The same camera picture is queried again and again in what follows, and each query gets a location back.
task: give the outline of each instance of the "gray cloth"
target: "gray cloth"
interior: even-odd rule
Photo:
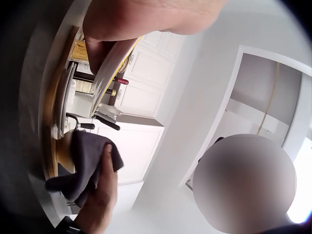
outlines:
[[[50,192],[61,191],[70,201],[83,207],[88,195],[99,181],[100,160],[105,144],[112,145],[114,171],[124,166],[116,145],[107,137],[75,130],[72,134],[70,153],[76,173],[54,177],[46,181]]]

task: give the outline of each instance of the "white cabinet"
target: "white cabinet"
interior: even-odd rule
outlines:
[[[165,36],[165,32],[154,31],[142,36],[138,42],[138,45],[142,45],[154,52],[159,52]]]
[[[160,106],[163,91],[135,80],[128,85],[121,85],[114,106],[124,114],[154,117]]]
[[[141,45],[136,45],[124,76],[164,90],[174,63]]]
[[[175,62],[184,39],[185,35],[154,31],[142,36],[138,44]]]
[[[171,32],[144,35],[133,49],[114,102],[127,115],[155,118],[185,36]]]
[[[116,131],[98,120],[93,120],[95,129],[91,132],[111,139],[124,162],[124,167],[118,170],[118,183],[143,180],[164,129],[154,119],[147,119],[147,121],[154,121],[158,126],[117,122],[120,130]]]
[[[140,181],[138,183],[120,185],[117,187],[118,196],[113,215],[131,210],[143,183],[143,181]]]
[[[185,36],[171,32],[167,32],[166,34],[159,53],[175,62],[178,59]]]

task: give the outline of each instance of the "hand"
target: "hand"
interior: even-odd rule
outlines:
[[[75,224],[86,234],[103,234],[117,202],[117,173],[111,159],[112,145],[104,147],[97,188],[79,211]]]

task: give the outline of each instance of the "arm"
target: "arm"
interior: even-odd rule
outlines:
[[[216,20],[224,3],[225,0],[93,0],[83,23],[92,72],[98,71],[112,41],[153,31],[198,33]]]

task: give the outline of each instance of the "black handle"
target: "black handle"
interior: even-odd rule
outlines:
[[[86,129],[91,129],[91,130],[95,129],[95,125],[94,124],[87,124],[87,123],[85,123],[85,124],[81,124],[80,123],[80,127],[81,128],[86,128]]]
[[[101,117],[99,116],[95,116],[96,119],[98,119],[99,121],[101,121],[102,123],[106,124],[107,126],[119,131],[120,130],[120,127],[114,123],[111,123],[109,121],[107,121],[106,119],[102,119]]]

